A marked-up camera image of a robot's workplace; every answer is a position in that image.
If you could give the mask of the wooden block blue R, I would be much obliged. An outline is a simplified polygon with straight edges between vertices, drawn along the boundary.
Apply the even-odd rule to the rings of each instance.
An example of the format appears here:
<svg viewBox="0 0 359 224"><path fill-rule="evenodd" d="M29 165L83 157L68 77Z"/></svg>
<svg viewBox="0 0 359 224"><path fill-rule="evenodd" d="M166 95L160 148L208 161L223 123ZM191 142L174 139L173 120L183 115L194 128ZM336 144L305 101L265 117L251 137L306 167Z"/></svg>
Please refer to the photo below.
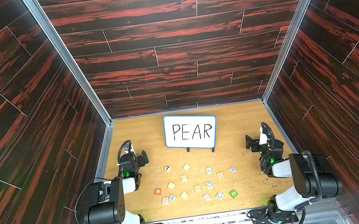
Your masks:
<svg viewBox="0 0 359 224"><path fill-rule="evenodd" d="M236 172L237 172L237 169L232 166L232 167L230 167L230 171L231 171L232 173L236 173Z"/></svg>

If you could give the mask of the wooden block orange E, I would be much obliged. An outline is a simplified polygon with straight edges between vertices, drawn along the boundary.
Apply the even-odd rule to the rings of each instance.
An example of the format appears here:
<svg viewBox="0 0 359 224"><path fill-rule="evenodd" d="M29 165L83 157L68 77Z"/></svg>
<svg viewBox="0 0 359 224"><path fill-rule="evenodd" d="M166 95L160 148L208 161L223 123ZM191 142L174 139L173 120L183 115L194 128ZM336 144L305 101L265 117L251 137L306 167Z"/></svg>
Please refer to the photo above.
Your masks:
<svg viewBox="0 0 359 224"><path fill-rule="evenodd" d="M218 177L219 179L222 179L222 178L224 178L224 174L223 174L222 172L218 172L218 173L217 173L217 177Z"/></svg>

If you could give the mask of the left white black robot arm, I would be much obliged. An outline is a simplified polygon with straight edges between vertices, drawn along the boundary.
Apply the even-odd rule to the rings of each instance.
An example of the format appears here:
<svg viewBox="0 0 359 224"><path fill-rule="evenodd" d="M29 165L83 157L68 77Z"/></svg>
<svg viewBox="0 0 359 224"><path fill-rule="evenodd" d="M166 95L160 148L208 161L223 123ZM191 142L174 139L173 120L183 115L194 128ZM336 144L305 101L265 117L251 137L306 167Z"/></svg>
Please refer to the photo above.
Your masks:
<svg viewBox="0 0 359 224"><path fill-rule="evenodd" d="M117 155L118 175L91 180L75 202L77 224L146 224L143 216L126 210L125 195L140 188L140 168L149 163L145 151L137 155L132 141L125 141Z"/></svg>

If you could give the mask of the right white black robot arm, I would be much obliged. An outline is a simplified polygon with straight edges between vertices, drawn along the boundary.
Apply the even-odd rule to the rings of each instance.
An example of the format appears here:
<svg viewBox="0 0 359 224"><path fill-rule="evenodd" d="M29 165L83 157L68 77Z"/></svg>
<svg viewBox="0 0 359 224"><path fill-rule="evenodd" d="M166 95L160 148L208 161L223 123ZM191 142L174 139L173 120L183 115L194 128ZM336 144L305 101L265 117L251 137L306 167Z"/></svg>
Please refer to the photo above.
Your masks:
<svg viewBox="0 0 359 224"><path fill-rule="evenodd" d="M253 209L247 216L254 224L292 224L306 215L306 206L343 193L343 182L328 161L309 151L283 157L284 144L275 138L271 127L262 122L260 137L245 136L246 149L259 153L260 169L269 178L291 178L293 184L281 194L270 197L266 207Z"/></svg>

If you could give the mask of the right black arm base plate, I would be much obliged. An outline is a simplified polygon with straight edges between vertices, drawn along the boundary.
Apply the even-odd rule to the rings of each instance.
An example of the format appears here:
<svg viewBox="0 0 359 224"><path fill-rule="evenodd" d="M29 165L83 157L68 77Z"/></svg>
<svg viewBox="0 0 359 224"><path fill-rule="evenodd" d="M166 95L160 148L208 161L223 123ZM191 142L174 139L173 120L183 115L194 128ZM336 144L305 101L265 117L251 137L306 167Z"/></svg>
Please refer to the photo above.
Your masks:
<svg viewBox="0 0 359 224"><path fill-rule="evenodd" d="M249 210L246 216L253 224L292 224L299 220L294 211L282 211L275 208Z"/></svg>

